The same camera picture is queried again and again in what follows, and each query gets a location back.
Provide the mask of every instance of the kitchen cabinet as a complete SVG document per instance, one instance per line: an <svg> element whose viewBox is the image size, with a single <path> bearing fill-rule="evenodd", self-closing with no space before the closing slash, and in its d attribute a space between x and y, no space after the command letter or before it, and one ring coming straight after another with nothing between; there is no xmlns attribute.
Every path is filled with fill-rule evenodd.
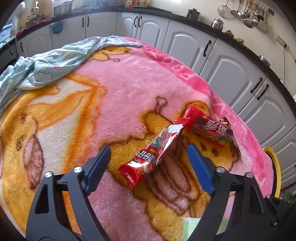
<svg viewBox="0 0 296 241"><path fill-rule="evenodd" d="M251 129L262 147L273 146L296 123L288 103L268 78L238 116Z"/></svg>
<svg viewBox="0 0 296 241"><path fill-rule="evenodd" d="M45 26L28 34L20 39L17 44L23 57L32 57L35 54L53 50L50 26Z"/></svg>
<svg viewBox="0 0 296 241"><path fill-rule="evenodd" d="M139 13L119 12L117 17L116 35L136 38Z"/></svg>
<svg viewBox="0 0 296 241"><path fill-rule="evenodd" d="M286 191L290 191L292 194L296 194L296 185L293 185L292 187L289 187L286 189Z"/></svg>
<svg viewBox="0 0 296 241"><path fill-rule="evenodd" d="M5 47L0 48L0 75L6 70L9 65L14 65L18 59L17 49L14 42L9 43L10 49L12 51L12 55L10 55L10 50L7 48L3 50Z"/></svg>
<svg viewBox="0 0 296 241"><path fill-rule="evenodd" d="M220 39L215 42L200 77L235 113L245 107L266 79L247 57Z"/></svg>
<svg viewBox="0 0 296 241"><path fill-rule="evenodd" d="M117 12L87 14L85 19L86 38L116 35Z"/></svg>
<svg viewBox="0 0 296 241"><path fill-rule="evenodd" d="M296 127L272 146L281 167L281 188L296 182Z"/></svg>
<svg viewBox="0 0 296 241"><path fill-rule="evenodd" d="M163 52L181 61L195 73L200 74L215 41L216 38L198 29L171 20L165 37Z"/></svg>
<svg viewBox="0 0 296 241"><path fill-rule="evenodd" d="M170 20L167 18L141 14L137 22L136 39L162 50L169 24Z"/></svg>
<svg viewBox="0 0 296 241"><path fill-rule="evenodd" d="M84 40L85 26L85 15L65 19L63 30L58 34L52 34L52 43L54 49L61 48L66 44Z"/></svg>

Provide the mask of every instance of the pink fleece blanket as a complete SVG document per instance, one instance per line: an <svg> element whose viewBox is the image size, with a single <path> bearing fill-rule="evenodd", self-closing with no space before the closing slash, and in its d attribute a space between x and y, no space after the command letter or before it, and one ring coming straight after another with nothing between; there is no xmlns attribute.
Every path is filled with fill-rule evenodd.
<svg viewBox="0 0 296 241"><path fill-rule="evenodd" d="M191 143L217 166L240 175L252 172L263 196L271 193L271 160L246 124L191 69L142 44L139 49L97 51L55 84L20 96L2 116L1 206L21 232L44 173L66 173L83 165L104 144L110 145L112 159L89 201L100 222L110 222L121 240L177 241L183 218L202 215L209 196L188 161ZM185 131L155 173L130 190L118 167L189 104L218 120L228 118L241 157L232 148ZM72 228L79 232L67 195L65 200Z"/></svg>

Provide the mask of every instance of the black countertop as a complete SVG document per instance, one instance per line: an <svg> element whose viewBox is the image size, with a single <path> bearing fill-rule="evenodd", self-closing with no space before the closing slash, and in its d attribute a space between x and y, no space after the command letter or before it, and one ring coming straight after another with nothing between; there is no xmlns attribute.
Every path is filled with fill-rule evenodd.
<svg viewBox="0 0 296 241"><path fill-rule="evenodd" d="M143 14L150 14L155 15L163 18L169 18L173 21L180 22L183 24L186 24L188 26L191 26L193 28L199 29L215 38L219 38L235 49L237 49L239 52L241 52L243 55L245 55L248 59L250 59L259 69L262 70L262 72L272 81L272 83L277 87L277 89L281 92L287 103L289 104L292 112L294 113L294 116L296 117L296 102L291 96L290 92L286 89L286 87L283 85L283 83L280 81L278 76L273 72L273 70L268 67L264 62L262 62L259 57L252 52L247 47L241 45L240 43L236 42L226 34L222 33L221 31L218 31L217 29L212 28L211 26L208 26L204 23L198 22L198 21L192 21L184 16L176 15L170 12L164 12L164 11L156 11L156 10L149 10L149 9L136 9L136 8L116 8L116 7L108 7L108 8L98 8L98 9L91 9L76 13L70 13L68 15L64 15L62 17L58 18L52 18L51 20L47 22L43 22L40 24L37 24L25 31L22 32L21 35L17 37L19 40L20 38L30 34L31 32L42 28L48 24L54 23L56 21L60 21L63 19L76 17L80 15L85 14L91 14L91 13L98 13L98 12L133 12L133 13L143 13Z"/></svg>

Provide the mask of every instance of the candy wrapper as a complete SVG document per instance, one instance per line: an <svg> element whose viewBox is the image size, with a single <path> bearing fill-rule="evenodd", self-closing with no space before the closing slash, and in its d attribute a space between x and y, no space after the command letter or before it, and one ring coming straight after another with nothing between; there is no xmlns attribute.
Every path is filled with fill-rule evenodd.
<svg viewBox="0 0 296 241"><path fill-rule="evenodd" d="M186 128L220 145L233 145L237 148L240 155L240 150L233 135L231 124L226 117L217 121L192 105L188 106L184 117L190 118Z"/></svg>
<svg viewBox="0 0 296 241"><path fill-rule="evenodd" d="M189 118L175 120L171 125L164 128L153 142L140 150L131 161L119 167L119 172L125 177L131 188L134 188L155 170L188 122Z"/></svg>

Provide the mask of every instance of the stainless steel container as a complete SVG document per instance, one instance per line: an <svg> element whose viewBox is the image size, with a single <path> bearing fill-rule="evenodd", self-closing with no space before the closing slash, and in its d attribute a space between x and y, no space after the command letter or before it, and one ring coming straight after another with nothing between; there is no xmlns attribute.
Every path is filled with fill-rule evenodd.
<svg viewBox="0 0 296 241"><path fill-rule="evenodd" d="M215 18L214 21L211 24L211 27L222 31L222 29L223 29L223 21L221 19Z"/></svg>
<svg viewBox="0 0 296 241"><path fill-rule="evenodd" d="M72 11L73 0L65 1L62 4L54 7L54 17L59 17Z"/></svg>
<svg viewBox="0 0 296 241"><path fill-rule="evenodd" d="M270 66L270 63L262 56L259 54L259 58L265 63L267 64L268 66Z"/></svg>
<svg viewBox="0 0 296 241"><path fill-rule="evenodd" d="M188 13L186 16L187 18L189 18L193 21L197 21L199 16L200 16L200 12L198 12L195 8L188 9Z"/></svg>

